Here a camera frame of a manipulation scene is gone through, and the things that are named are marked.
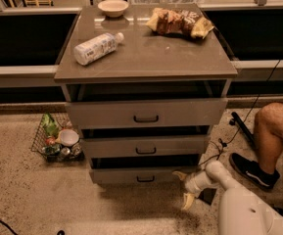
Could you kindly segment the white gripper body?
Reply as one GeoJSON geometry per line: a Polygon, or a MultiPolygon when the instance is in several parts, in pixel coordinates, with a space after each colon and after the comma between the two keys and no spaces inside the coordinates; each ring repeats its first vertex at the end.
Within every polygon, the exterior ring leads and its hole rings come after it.
{"type": "Polygon", "coordinates": [[[204,170],[186,174],[184,176],[184,188],[186,196],[199,196],[205,189],[214,189],[218,184],[207,175],[204,170]]]}

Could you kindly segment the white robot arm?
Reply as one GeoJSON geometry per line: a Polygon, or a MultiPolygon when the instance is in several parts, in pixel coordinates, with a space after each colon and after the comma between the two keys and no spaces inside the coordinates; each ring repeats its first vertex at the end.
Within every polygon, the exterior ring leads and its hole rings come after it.
{"type": "Polygon", "coordinates": [[[233,178],[220,161],[207,163],[196,173],[174,171],[183,182],[184,211],[206,189],[220,185],[224,193],[218,207],[218,235],[283,235],[283,216],[233,178]]]}

